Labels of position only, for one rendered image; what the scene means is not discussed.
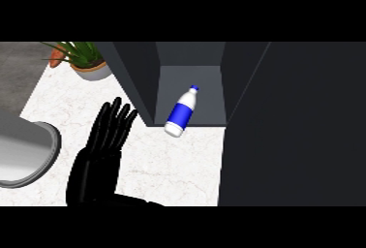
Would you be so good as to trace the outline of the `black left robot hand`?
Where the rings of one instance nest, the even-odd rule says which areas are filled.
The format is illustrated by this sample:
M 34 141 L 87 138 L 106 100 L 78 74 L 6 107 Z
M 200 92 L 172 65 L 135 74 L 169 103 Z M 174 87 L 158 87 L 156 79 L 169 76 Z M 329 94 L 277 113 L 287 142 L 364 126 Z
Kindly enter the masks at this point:
M 85 146 L 76 153 L 69 171 L 68 206 L 161 206 L 156 202 L 115 192 L 121 148 L 135 116 L 137 110 L 121 103 L 119 97 L 112 103 L 103 103 Z

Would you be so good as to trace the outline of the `white and blue water bottle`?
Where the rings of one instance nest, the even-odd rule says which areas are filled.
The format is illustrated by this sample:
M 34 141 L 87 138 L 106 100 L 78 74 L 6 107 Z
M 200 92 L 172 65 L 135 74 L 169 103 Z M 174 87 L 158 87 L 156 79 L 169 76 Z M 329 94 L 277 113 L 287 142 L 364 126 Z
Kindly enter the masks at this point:
M 187 92 L 181 95 L 171 110 L 169 116 L 163 124 L 163 131 L 178 138 L 184 132 L 194 106 L 199 87 L 192 85 Z

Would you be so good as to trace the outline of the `dark grey open cabinet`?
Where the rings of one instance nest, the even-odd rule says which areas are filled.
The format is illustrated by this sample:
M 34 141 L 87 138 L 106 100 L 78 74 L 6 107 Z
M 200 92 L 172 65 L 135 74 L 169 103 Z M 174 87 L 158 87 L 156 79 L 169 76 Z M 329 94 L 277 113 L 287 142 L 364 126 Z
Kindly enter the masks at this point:
M 264 56 L 265 42 L 99 42 L 144 124 L 224 127 Z

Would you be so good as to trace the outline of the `dark grey cabinet door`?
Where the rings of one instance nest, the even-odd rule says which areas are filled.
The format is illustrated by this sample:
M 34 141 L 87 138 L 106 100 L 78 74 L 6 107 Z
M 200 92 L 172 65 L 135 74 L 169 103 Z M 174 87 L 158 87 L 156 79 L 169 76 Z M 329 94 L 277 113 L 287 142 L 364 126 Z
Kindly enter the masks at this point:
M 221 206 L 366 205 L 366 43 L 268 46 L 221 162 Z

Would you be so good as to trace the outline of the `grey sink basin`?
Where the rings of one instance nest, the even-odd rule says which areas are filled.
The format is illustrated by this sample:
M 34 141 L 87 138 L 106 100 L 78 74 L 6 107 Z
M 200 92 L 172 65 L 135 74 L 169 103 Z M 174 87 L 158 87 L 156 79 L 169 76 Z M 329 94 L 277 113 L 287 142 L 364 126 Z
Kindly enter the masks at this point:
M 20 188 L 51 168 L 62 148 L 59 129 L 0 109 L 0 187 Z

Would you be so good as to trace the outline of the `potted green plant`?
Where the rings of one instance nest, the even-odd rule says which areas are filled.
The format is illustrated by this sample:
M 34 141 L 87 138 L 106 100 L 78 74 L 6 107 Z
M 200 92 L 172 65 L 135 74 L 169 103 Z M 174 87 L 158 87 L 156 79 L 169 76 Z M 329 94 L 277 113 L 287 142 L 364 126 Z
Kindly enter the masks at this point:
M 112 74 L 103 55 L 91 42 L 56 42 L 54 45 L 47 43 L 42 45 L 51 50 L 56 46 L 62 46 L 62 53 L 66 56 L 62 63 L 69 64 L 82 79 L 96 81 Z

